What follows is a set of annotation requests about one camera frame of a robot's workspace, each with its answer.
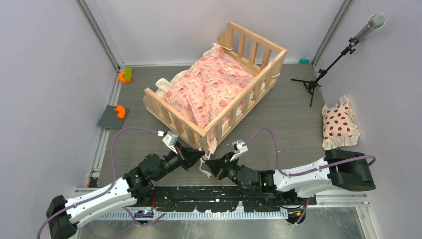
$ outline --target pink floral blanket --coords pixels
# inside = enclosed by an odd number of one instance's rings
[[[205,128],[253,79],[218,46],[195,62],[163,98]]]

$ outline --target red polka dot pillow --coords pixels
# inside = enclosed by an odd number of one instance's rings
[[[354,114],[352,101],[347,96],[340,98],[340,105],[331,108],[325,105],[322,108],[324,150],[357,144],[360,133],[352,122]]]

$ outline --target tripod base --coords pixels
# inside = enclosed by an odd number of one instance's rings
[[[321,87],[320,84],[316,81],[303,81],[303,80],[297,80],[297,79],[290,79],[292,81],[298,81],[302,82],[306,91],[311,95],[311,102],[309,103],[309,107],[312,106],[312,100],[314,99],[314,90],[316,87]]]

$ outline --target orange toy block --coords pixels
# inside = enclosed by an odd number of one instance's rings
[[[126,109],[122,105],[117,105],[115,110],[117,111],[117,117],[119,118],[126,117]]]

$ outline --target crib rail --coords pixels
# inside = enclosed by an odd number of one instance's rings
[[[177,133],[191,147],[208,149],[205,132],[190,122],[150,88],[145,89],[144,103],[153,115],[170,128],[171,131]]]
[[[233,32],[240,33],[239,47],[237,52],[233,47]],[[245,58],[246,39],[252,40],[249,57]],[[256,33],[230,22],[226,31],[218,38],[218,43],[224,46],[224,51],[233,57],[246,71],[255,78],[236,96],[218,116],[204,129],[198,128],[185,116],[172,108],[165,100],[156,95],[151,89],[145,89],[144,102],[147,109],[155,115],[170,130],[177,133],[191,147],[202,148],[208,154],[207,137],[212,134],[220,144],[242,121],[242,119],[255,107],[255,105],[267,94],[277,82],[287,50],[281,46],[257,35]],[[265,47],[261,59],[261,65],[257,65],[257,51],[259,45]],[[277,55],[270,61],[271,52]],[[237,108],[242,102],[241,114],[237,115]],[[228,116],[228,127],[223,129],[224,119]]]

